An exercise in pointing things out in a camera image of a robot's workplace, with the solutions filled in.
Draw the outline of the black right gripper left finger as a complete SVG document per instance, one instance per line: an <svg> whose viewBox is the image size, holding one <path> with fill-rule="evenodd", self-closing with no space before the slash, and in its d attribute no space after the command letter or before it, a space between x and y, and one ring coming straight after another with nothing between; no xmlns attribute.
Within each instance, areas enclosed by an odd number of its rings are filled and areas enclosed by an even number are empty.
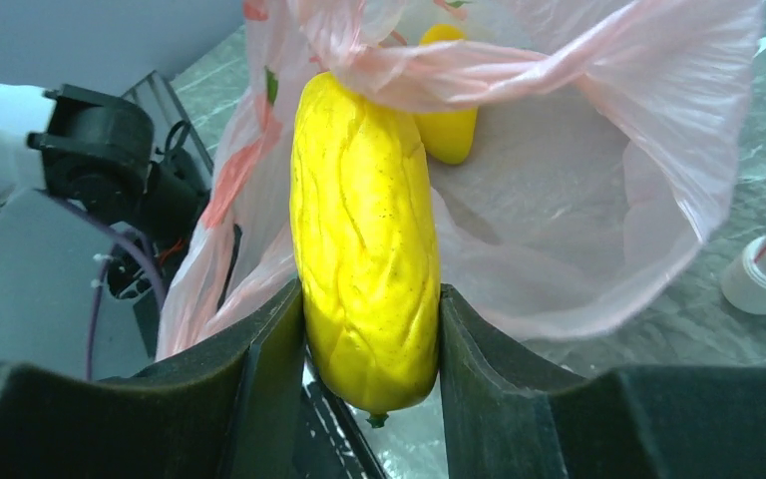
<svg viewBox="0 0 766 479"><path fill-rule="evenodd" d="M290 478L303 356L292 280L130 378L0 362L0 478Z"/></svg>

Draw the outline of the pink plastic bag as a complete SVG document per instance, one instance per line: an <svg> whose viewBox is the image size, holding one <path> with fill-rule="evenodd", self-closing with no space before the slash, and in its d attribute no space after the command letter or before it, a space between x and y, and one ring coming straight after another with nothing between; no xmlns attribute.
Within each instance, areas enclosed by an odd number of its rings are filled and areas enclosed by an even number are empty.
<svg viewBox="0 0 766 479"><path fill-rule="evenodd" d="M760 1L246 1L249 84L161 315L158 359L295 274L289 157L330 70L407 111L478 108L469 159L432 163L443 280L518 339L607 333L726 220Z"/></svg>

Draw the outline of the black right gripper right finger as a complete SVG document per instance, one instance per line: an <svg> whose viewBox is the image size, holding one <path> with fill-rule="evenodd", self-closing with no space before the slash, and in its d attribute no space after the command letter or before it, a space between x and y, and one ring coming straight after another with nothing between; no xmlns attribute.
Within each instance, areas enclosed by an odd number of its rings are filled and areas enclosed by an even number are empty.
<svg viewBox="0 0 766 479"><path fill-rule="evenodd" d="M629 365L587 379L439 304L453 478L766 478L766 367Z"/></svg>

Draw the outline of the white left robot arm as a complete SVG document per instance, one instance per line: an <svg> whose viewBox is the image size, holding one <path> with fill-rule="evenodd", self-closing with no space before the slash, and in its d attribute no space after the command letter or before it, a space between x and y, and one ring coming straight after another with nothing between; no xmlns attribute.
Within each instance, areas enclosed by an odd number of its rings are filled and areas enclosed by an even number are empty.
<svg viewBox="0 0 766 479"><path fill-rule="evenodd" d="M0 84L0 360L149 365L212 167L158 74L119 97Z"/></svg>

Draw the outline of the yellow wrinkled fake fruit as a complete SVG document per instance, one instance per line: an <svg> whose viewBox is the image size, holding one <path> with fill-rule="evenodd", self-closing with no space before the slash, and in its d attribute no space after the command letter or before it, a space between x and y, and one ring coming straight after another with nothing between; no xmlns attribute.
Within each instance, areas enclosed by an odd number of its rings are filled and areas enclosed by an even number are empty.
<svg viewBox="0 0 766 479"><path fill-rule="evenodd" d="M290 225L320 378L383 426L420 403L439 362L441 261L413 118L343 87L304 87L294 124Z"/></svg>

